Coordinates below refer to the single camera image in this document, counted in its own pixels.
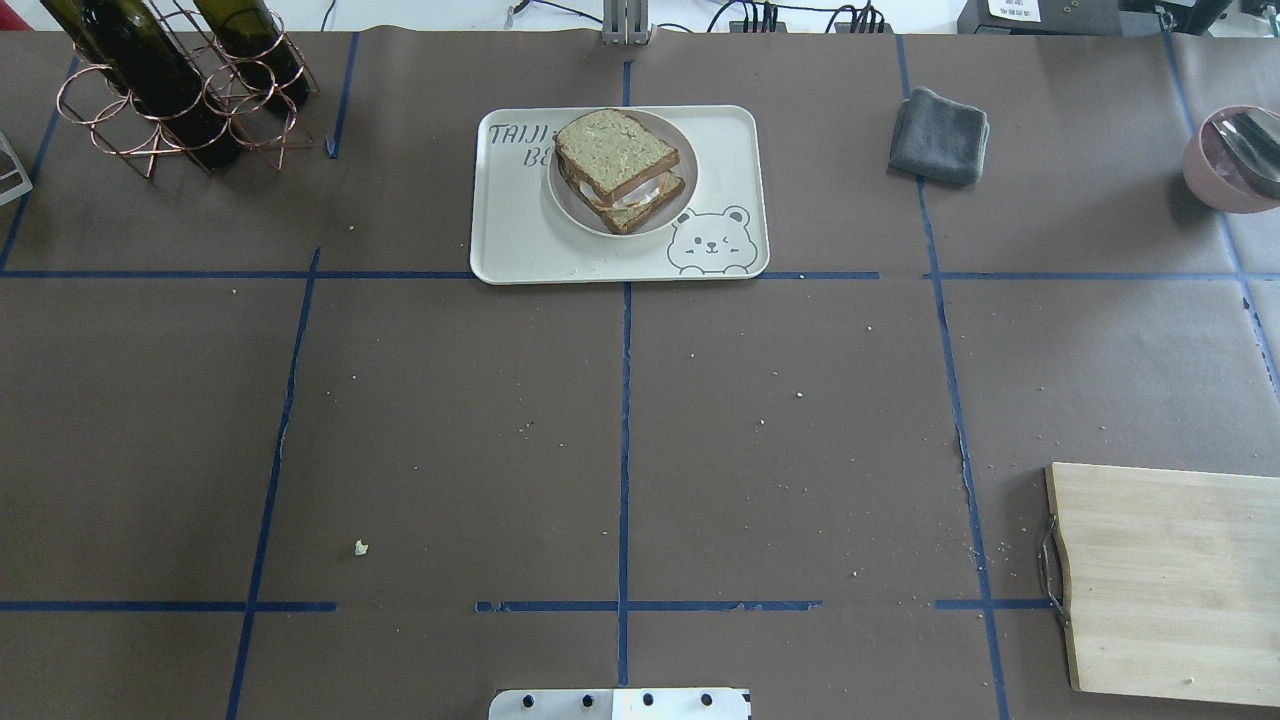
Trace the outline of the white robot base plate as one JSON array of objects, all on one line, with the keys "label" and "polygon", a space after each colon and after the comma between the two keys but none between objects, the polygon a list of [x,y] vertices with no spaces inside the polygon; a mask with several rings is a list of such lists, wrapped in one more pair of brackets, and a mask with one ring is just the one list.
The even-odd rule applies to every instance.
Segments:
[{"label": "white robot base plate", "polygon": [[728,687],[512,689],[489,719],[751,719],[749,691]]}]

